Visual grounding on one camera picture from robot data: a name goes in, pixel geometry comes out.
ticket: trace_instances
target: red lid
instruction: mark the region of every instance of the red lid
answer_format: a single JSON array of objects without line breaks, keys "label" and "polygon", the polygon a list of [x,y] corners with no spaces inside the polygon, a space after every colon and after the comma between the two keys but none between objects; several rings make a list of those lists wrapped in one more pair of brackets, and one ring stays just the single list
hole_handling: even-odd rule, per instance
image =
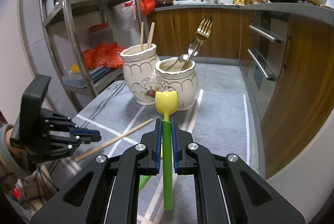
[{"label": "red lid", "polygon": [[101,24],[93,25],[91,28],[89,28],[89,31],[92,33],[92,32],[96,32],[98,30],[102,30],[105,28],[109,28],[108,23],[101,23]]}]

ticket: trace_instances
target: plastic container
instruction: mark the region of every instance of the plastic container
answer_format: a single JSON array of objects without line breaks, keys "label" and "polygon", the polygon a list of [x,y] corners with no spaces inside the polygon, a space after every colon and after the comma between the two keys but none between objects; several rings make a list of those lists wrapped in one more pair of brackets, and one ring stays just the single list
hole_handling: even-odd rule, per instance
[{"label": "plastic container", "polygon": [[89,37],[93,46],[99,43],[106,43],[108,45],[112,45],[114,43],[113,33],[108,23],[93,25],[89,28],[89,32]]}]

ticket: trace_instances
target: chopstick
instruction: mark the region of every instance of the chopstick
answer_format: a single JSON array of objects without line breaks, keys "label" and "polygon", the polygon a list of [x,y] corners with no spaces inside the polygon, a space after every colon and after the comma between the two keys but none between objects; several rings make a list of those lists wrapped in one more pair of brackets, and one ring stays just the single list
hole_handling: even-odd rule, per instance
[{"label": "chopstick", "polygon": [[151,29],[150,29],[150,34],[148,36],[148,41],[147,41],[147,49],[151,48],[151,46],[152,46],[152,40],[153,40],[153,34],[154,34],[154,26],[155,26],[155,23],[152,23]]},{"label": "chopstick", "polygon": [[140,50],[144,51],[144,22],[142,22],[142,30],[140,33]]},{"label": "chopstick", "polygon": [[139,125],[136,126],[136,127],[133,127],[132,129],[130,129],[128,132],[124,133],[123,135],[121,135],[121,136],[119,136],[119,137],[115,137],[115,138],[113,138],[112,140],[109,140],[109,141],[107,141],[107,142],[105,142],[105,143],[103,143],[103,144],[101,144],[101,145],[99,145],[99,146],[97,146],[97,147],[95,147],[95,148],[93,148],[93,149],[87,151],[87,152],[84,152],[84,153],[81,154],[81,155],[75,156],[75,157],[74,157],[74,160],[77,161],[77,162],[78,162],[78,161],[81,161],[82,159],[85,159],[86,157],[88,157],[88,156],[90,156],[90,155],[92,155],[92,154],[98,152],[99,150],[101,150],[101,149],[103,149],[103,148],[105,148],[105,147],[108,147],[109,145],[111,145],[111,144],[117,142],[118,140],[120,140],[120,139],[122,139],[122,138],[128,136],[129,134],[131,134],[131,133],[133,133],[133,132],[139,130],[140,128],[142,128],[142,127],[146,126],[147,124],[151,123],[152,121],[153,121],[153,119],[150,119],[150,120],[148,120],[148,121],[146,121],[146,122],[143,122],[142,124],[139,124]]}]

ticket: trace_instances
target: white ceramic vase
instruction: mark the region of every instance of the white ceramic vase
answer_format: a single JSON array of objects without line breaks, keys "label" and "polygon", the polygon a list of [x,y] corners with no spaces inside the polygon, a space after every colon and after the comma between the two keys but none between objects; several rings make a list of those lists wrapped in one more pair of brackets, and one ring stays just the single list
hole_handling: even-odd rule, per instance
[{"label": "white ceramic vase", "polygon": [[120,55],[124,62],[126,85],[139,104],[148,106],[154,104],[157,91],[163,92],[163,82],[155,75],[155,66],[159,61],[156,45],[152,44],[148,50],[146,48],[147,44],[144,44],[144,51],[141,51],[140,45],[132,46]]},{"label": "white ceramic vase", "polygon": [[184,111],[191,108],[195,103],[198,91],[198,78],[195,72],[195,62],[191,62],[188,69],[181,71],[184,62],[177,62],[172,71],[165,71],[171,66],[177,57],[159,61],[156,68],[156,76],[162,80],[163,91],[177,91],[179,105],[177,110]]}]

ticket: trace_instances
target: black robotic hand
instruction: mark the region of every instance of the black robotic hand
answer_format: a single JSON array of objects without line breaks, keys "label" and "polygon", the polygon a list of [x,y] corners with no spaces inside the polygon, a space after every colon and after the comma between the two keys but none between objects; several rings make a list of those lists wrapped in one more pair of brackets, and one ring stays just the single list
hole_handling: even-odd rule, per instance
[{"label": "black robotic hand", "polygon": [[[20,115],[10,137],[10,145],[27,152],[29,169],[35,163],[72,156],[80,144],[99,142],[99,131],[79,128],[71,118],[41,108],[51,77],[37,75],[22,95]],[[50,131],[69,132],[69,137]]]}]

